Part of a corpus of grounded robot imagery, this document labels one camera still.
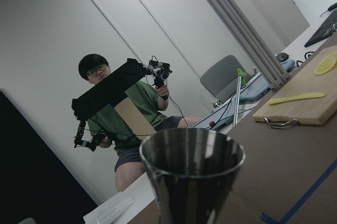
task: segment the green clamp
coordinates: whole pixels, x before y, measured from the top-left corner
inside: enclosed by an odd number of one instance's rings
[[[245,72],[243,72],[240,68],[236,69],[237,75],[241,76],[241,82],[243,83],[244,86],[247,86],[246,81],[244,81],[244,77],[247,76]]]

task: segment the keyboard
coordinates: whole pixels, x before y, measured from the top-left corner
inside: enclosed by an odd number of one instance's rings
[[[324,20],[321,26],[316,30],[312,37],[305,43],[304,47],[307,48],[310,45],[316,44],[330,36],[337,29],[337,9],[331,12],[331,14]]]

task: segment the metal cup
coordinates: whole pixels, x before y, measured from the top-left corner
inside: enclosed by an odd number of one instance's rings
[[[236,141],[200,128],[159,131],[140,154],[162,224],[215,223],[245,159]]]

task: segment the wooden cutting board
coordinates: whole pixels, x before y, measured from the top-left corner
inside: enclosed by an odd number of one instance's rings
[[[337,45],[325,48],[316,54],[293,76],[271,99],[296,96],[302,93],[325,93],[323,98],[305,99],[269,105],[264,104],[254,115],[255,121],[286,122],[298,119],[301,124],[321,125],[337,110],[337,66],[330,72],[317,76],[316,66],[322,59],[337,52]]]

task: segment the person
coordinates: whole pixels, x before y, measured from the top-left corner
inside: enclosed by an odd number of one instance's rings
[[[96,85],[111,73],[111,69],[103,56],[88,54],[78,64],[78,72],[90,84]],[[162,114],[160,111],[165,111],[169,106],[169,99],[165,100],[162,97],[169,95],[169,92],[166,85],[153,88],[141,80],[125,91],[156,131],[192,127],[201,120],[200,117],[168,117]],[[114,149],[118,154],[115,184],[118,191],[125,190],[145,172],[139,153],[141,140],[133,134],[111,105],[106,105],[88,119],[88,126],[92,136],[101,130],[107,133],[108,136],[102,140],[100,147],[108,148],[112,143],[115,144]]]

